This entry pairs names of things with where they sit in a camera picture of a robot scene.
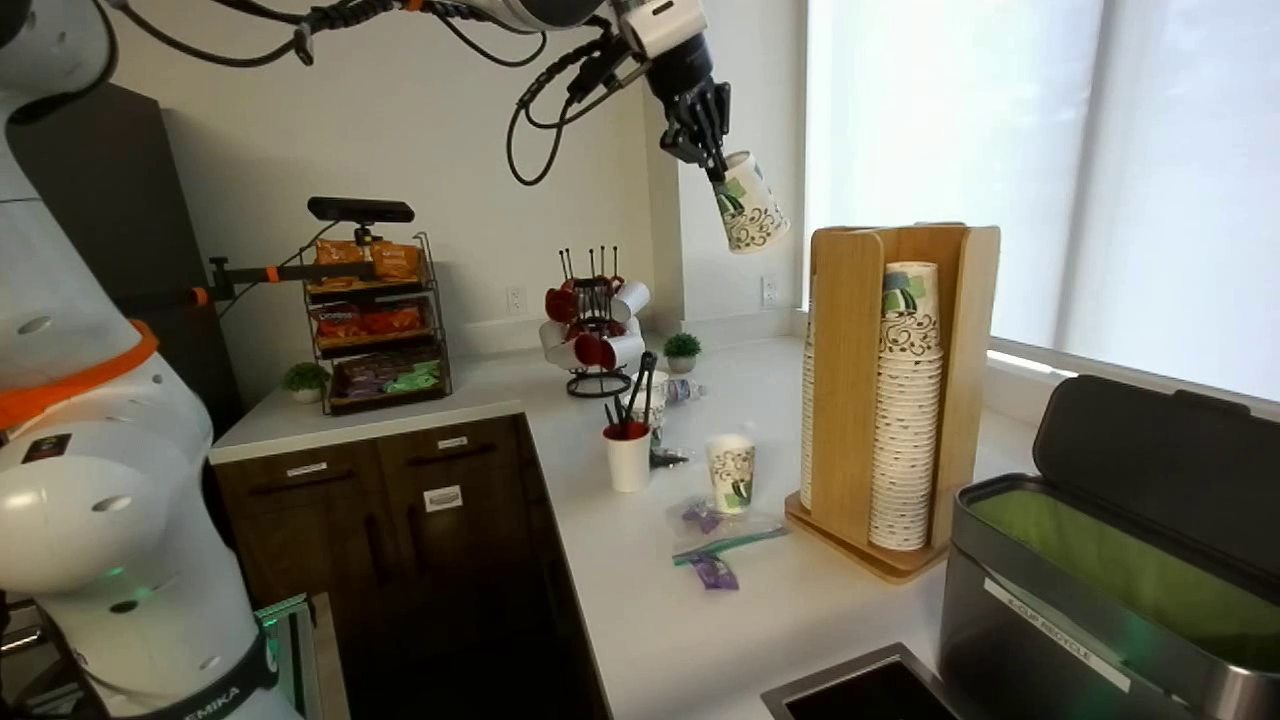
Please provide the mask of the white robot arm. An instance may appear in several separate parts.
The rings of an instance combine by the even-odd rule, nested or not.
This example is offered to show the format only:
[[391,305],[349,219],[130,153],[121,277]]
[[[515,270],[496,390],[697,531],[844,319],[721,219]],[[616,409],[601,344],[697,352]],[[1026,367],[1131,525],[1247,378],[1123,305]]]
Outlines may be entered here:
[[[664,105],[662,146],[724,176],[703,0],[326,0],[285,48],[384,12],[532,37],[595,23]],[[0,586],[55,625],[108,720],[300,720],[199,475],[213,418],[0,143]]]

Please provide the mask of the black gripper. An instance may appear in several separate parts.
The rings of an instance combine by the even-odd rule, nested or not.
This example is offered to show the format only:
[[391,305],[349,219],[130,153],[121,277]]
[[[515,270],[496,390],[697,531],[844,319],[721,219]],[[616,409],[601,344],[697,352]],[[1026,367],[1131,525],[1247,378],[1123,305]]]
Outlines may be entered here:
[[721,159],[732,89],[714,70],[703,0],[614,0],[614,9],[664,109],[662,146],[677,159]]

